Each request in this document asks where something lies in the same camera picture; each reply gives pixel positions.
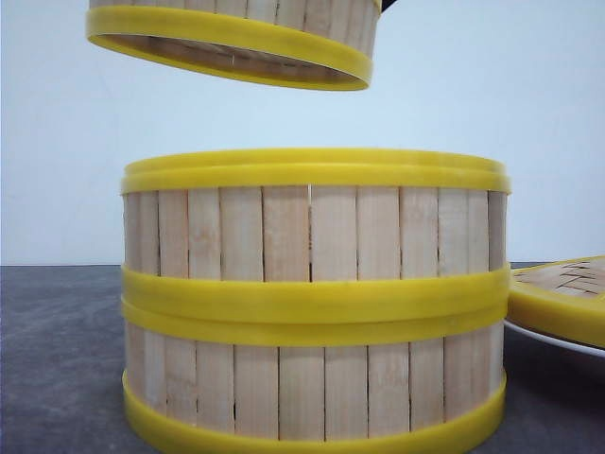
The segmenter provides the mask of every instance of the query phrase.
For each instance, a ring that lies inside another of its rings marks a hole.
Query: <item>woven bamboo lid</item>
[[[509,319],[559,338],[605,347],[605,255],[515,271]]]

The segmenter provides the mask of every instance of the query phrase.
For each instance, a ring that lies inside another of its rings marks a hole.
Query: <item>vertical bamboo strip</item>
[[[469,190],[469,273],[490,269],[490,234],[487,191]],[[490,328],[480,328],[473,336],[473,404],[485,402],[490,393]]]
[[[363,27],[359,40],[359,50],[370,58],[372,57],[373,35],[376,30],[376,22],[374,19],[375,11],[376,5],[373,2],[366,2],[363,16]]]
[[[265,280],[309,280],[307,186],[263,188]],[[280,348],[280,439],[323,440],[323,348]]]
[[[439,190],[440,276],[468,272],[468,191]],[[473,335],[448,336],[444,343],[445,420],[472,407]]]
[[[222,276],[263,280],[263,214],[259,187],[220,189]],[[235,433],[278,437],[277,348],[234,348]]]
[[[357,189],[359,280],[399,279],[399,189]],[[370,437],[409,431],[408,343],[368,347]]]
[[[488,216],[490,229],[490,270],[502,268],[507,260],[506,220],[507,195],[503,192],[488,193]],[[497,322],[490,327],[490,393],[500,386],[502,380],[502,357],[504,348],[504,324]]]
[[[185,0],[185,7],[187,9],[215,12],[216,1],[220,2],[221,0]]]
[[[139,231],[141,193],[132,192],[124,196],[124,263],[131,270],[141,269],[141,243]]]
[[[248,18],[275,24],[277,0],[248,0]]]
[[[332,2],[328,38],[339,43],[346,43],[350,16],[351,2]]]
[[[131,193],[124,196],[124,263],[134,271],[141,269],[141,194]],[[144,333],[139,326],[128,321],[124,323],[124,345],[126,367],[132,392],[143,397],[144,383]]]
[[[216,12],[246,17],[246,4],[247,0],[216,0]]]
[[[359,49],[361,46],[361,37],[363,35],[366,0],[351,0],[349,3],[351,5],[351,11],[345,43],[350,47]]]
[[[306,3],[301,0],[280,0],[275,24],[302,30],[304,27],[304,9]]]
[[[158,7],[185,8],[185,0],[156,0]]]
[[[401,188],[400,204],[402,278],[435,277],[438,190]],[[412,430],[443,422],[443,338],[409,343],[409,401]]]
[[[141,272],[160,273],[158,193],[141,193]],[[145,330],[145,399],[159,413],[166,413],[165,336]]]
[[[90,8],[110,7],[113,5],[113,0],[90,0]]]
[[[306,0],[303,30],[327,37],[330,32],[330,0]]]
[[[220,207],[217,188],[188,197],[189,277],[220,280]],[[196,342],[198,426],[233,433],[233,346]]]
[[[355,188],[311,188],[312,279],[357,277]],[[367,347],[325,349],[325,439],[368,435]]]
[[[187,191],[160,191],[158,202],[160,273],[188,278]],[[195,424],[198,419],[195,341],[166,337],[165,368],[167,415]]]

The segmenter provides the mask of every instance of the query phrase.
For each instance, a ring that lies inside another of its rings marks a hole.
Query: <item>bamboo steamer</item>
[[[366,88],[380,0],[91,0],[89,40],[230,79]]]
[[[152,445],[449,453],[496,429],[498,163],[203,152],[131,164],[122,189],[126,411]]]

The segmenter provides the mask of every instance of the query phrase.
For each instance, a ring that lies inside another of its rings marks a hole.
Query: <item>white wall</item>
[[[2,2],[2,261],[122,259],[123,166],[193,150],[426,148],[508,165],[509,257],[605,252],[605,2],[400,0],[370,90],[211,78],[88,44],[85,0]]]

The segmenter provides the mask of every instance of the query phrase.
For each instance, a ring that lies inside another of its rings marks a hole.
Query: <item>yellow plastic ring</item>
[[[454,153],[385,148],[206,151],[126,167],[122,193],[288,184],[457,187],[510,192],[504,166]]]
[[[509,276],[505,267],[388,281],[240,282],[124,268],[122,312],[145,329],[199,341],[281,346],[417,341],[504,318]]]
[[[595,258],[605,258],[605,255],[548,263],[515,270],[512,274]],[[580,298],[517,282],[513,278],[508,318],[543,333],[605,347],[605,293],[594,298]]]
[[[372,61],[348,45],[294,28],[199,10],[97,7],[88,11],[86,34],[91,43],[133,57],[248,82],[314,90],[360,90],[368,87],[372,76]],[[309,81],[241,72],[188,61],[185,57],[162,56],[118,41],[113,35],[164,37],[239,47],[312,62],[350,77]]]
[[[363,440],[294,442],[251,438],[196,428],[150,409],[132,394],[122,377],[126,417],[132,429],[166,454],[457,454],[482,443],[504,415],[506,377],[476,409],[443,424],[412,432]]]

